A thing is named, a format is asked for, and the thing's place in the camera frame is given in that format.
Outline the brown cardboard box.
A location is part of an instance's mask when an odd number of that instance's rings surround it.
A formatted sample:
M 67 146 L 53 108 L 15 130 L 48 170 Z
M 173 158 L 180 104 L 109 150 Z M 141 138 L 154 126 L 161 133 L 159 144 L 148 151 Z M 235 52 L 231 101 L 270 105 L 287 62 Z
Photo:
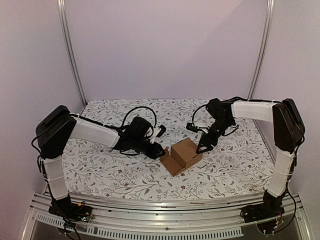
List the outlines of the brown cardboard box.
M 166 147 L 160 162 L 175 177 L 202 160 L 203 154 L 196 153 L 196 150 L 197 145 L 188 137 L 173 144 L 170 149 Z

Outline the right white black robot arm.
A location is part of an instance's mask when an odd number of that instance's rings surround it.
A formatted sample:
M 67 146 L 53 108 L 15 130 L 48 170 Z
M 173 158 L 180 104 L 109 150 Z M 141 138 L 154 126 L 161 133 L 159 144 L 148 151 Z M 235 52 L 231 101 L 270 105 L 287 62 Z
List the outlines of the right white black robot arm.
M 227 100 L 213 98 L 204 107 L 214 122 L 202 130 L 197 154 L 209 152 L 217 146 L 227 129 L 235 126 L 236 119 L 260 121 L 272 126 L 276 156 L 266 194 L 274 199 L 282 196 L 288 190 L 289 180 L 297 165 L 299 148 L 305 141 L 305 125 L 294 100 L 245 99 L 236 96 Z

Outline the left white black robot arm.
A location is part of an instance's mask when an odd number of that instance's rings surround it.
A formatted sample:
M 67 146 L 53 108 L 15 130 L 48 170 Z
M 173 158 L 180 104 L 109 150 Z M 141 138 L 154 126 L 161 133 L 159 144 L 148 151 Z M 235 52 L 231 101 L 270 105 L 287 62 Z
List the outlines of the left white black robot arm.
M 150 123 L 136 116 L 130 123 L 120 126 L 107 125 L 69 111 L 59 105 L 35 129 L 31 146 L 38 152 L 37 165 L 43 174 L 55 209 L 63 216 L 74 213 L 74 205 L 66 200 L 69 191 L 65 183 L 62 158 L 70 140 L 80 140 L 106 146 L 122 155 L 143 154 L 157 159 L 165 154 L 160 143 L 156 142 L 166 132 L 164 125 Z

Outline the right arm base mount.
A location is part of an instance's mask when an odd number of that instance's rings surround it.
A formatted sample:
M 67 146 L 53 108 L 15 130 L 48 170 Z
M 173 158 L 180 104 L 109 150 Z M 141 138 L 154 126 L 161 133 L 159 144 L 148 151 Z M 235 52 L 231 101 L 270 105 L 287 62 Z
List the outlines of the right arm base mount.
M 265 191 L 262 203 L 249 204 L 243 207 L 240 211 L 240 217 L 244 219 L 245 223 L 250 223 L 284 214 L 282 200 L 283 196 L 274 197 Z

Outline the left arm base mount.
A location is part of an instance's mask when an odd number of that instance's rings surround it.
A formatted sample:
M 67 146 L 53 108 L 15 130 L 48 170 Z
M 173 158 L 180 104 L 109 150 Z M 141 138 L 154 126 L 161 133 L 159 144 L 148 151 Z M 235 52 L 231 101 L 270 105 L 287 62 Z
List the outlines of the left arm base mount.
M 63 217 L 73 222 L 88 222 L 92 217 L 93 208 L 86 205 L 85 201 L 73 203 L 68 194 L 60 200 L 52 199 L 48 212 L 52 215 Z

